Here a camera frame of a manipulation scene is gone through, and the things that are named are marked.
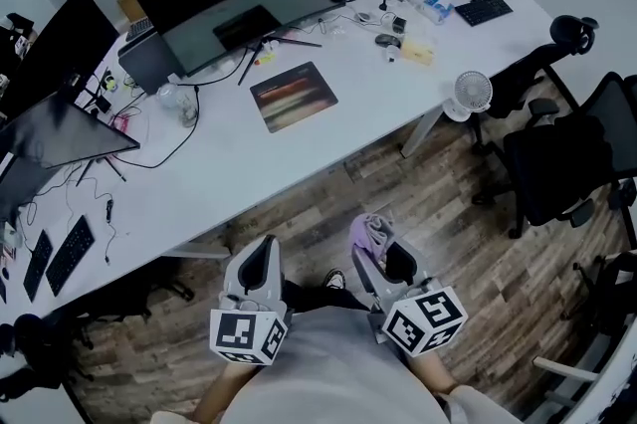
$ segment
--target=monitor stand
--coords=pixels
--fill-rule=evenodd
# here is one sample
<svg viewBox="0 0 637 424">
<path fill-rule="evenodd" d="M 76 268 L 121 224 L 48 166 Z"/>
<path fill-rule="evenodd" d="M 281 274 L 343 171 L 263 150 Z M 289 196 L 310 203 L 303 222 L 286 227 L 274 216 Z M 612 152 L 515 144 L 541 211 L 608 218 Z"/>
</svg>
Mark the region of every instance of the monitor stand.
<svg viewBox="0 0 637 424">
<path fill-rule="evenodd" d="M 248 72 L 250 72 L 250 69 L 252 68 L 252 65 L 255 63 L 257 56 L 259 56 L 259 52 L 261 51 L 261 48 L 263 47 L 263 45 L 267 44 L 268 42 L 272 42 L 273 40 L 276 40 L 277 42 L 281 44 L 294 44 L 298 46 L 308 46 L 308 47 L 322 47 L 321 44 L 313 44 L 312 42 L 301 42 L 300 40 L 292 40 L 289 38 L 264 37 L 259 41 L 259 44 L 257 44 L 257 47 L 254 49 L 254 54 L 252 55 L 252 58 L 250 59 L 250 63 L 246 67 L 246 70 L 243 71 L 243 74 L 241 75 L 241 79 L 239 80 L 239 84 L 237 86 L 241 86 L 241 83 L 243 83 L 243 80 L 248 75 Z"/>
<path fill-rule="evenodd" d="M 121 174 L 117 168 L 112 165 L 112 162 L 110 160 L 108 160 L 108 157 L 102 157 L 102 158 L 93 158 L 91 160 L 89 160 L 89 163 L 87 164 L 87 167 L 84 168 L 84 171 L 82 171 L 82 174 L 80 175 L 80 179 L 78 180 L 78 182 L 76 183 L 76 187 L 78 185 L 80 185 L 80 183 L 82 182 L 82 180 L 84 180 L 84 177 L 87 175 L 87 172 L 89 171 L 89 168 L 93 165 L 93 163 L 95 161 L 100 162 L 102 160 L 105 160 L 106 163 L 110 166 L 110 168 L 117 174 L 117 176 L 119 176 L 119 178 L 121 178 L 122 181 L 126 181 L 126 179 L 123 177 L 123 174 Z"/>
</svg>

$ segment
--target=white fan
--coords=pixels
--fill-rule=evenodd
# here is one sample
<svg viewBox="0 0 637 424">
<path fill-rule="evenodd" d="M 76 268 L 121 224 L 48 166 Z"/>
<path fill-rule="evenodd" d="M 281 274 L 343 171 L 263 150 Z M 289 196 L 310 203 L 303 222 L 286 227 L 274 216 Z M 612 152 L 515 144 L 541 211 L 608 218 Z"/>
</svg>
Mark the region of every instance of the white fan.
<svg viewBox="0 0 637 424">
<path fill-rule="evenodd" d="M 465 72 L 454 85 L 454 97 L 442 104 L 445 114 L 453 121 L 467 121 L 472 112 L 489 108 L 494 88 L 487 76 L 480 72 Z"/>
</svg>

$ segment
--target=chair wheel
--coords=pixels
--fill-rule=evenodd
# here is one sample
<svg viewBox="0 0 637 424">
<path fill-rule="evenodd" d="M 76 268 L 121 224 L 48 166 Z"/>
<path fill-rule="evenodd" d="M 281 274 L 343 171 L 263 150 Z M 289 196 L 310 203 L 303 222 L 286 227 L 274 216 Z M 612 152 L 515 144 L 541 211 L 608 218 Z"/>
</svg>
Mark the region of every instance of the chair wheel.
<svg viewBox="0 0 637 424">
<path fill-rule="evenodd" d="M 496 200 L 493 197 L 485 197 L 482 194 L 476 194 L 471 198 L 471 202 L 477 206 L 486 206 L 496 204 Z"/>
</svg>

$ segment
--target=sneaker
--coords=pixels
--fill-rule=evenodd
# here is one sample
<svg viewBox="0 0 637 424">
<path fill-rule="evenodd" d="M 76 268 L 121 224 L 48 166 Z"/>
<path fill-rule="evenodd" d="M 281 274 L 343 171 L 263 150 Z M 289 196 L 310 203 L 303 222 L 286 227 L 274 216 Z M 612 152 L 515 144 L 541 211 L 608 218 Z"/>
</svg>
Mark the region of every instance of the sneaker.
<svg viewBox="0 0 637 424">
<path fill-rule="evenodd" d="M 331 269 L 322 282 L 324 288 L 332 288 L 333 290 L 345 289 L 345 274 L 339 269 Z"/>
</svg>

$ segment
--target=black keyboard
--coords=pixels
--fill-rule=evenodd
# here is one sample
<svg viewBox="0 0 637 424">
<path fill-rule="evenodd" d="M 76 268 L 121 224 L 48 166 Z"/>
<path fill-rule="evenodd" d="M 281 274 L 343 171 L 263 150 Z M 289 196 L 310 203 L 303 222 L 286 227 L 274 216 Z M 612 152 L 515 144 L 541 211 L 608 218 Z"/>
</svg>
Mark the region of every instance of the black keyboard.
<svg viewBox="0 0 637 424">
<path fill-rule="evenodd" d="M 36 248 L 31 253 L 31 261 L 29 262 L 27 275 L 24 278 L 24 289 L 27 291 L 31 302 L 36 297 L 36 293 L 38 293 L 40 281 L 42 281 L 42 276 L 44 276 L 44 270 L 47 268 L 51 253 L 53 253 L 51 240 L 43 231 L 40 233 Z"/>
<path fill-rule="evenodd" d="M 513 12 L 505 0 L 476 0 L 456 7 L 456 12 L 471 26 L 478 26 Z"/>
<path fill-rule="evenodd" d="M 57 296 L 60 293 L 62 286 L 95 240 L 91 229 L 89 229 L 89 223 L 83 215 L 47 269 L 47 279 L 51 290 L 53 290 L 53 295 Z"/>
<path fill-rule="evenodd" d="M 130 42 L 133 38 L 137 38 L 142 33 L 145 33 L 152 28 L 152 23 L 147 17 L 139 19 L 137 22 L 133 22 L 128 28 L 128 34 L 126 35 L 126 41 Z"/>
</svg>

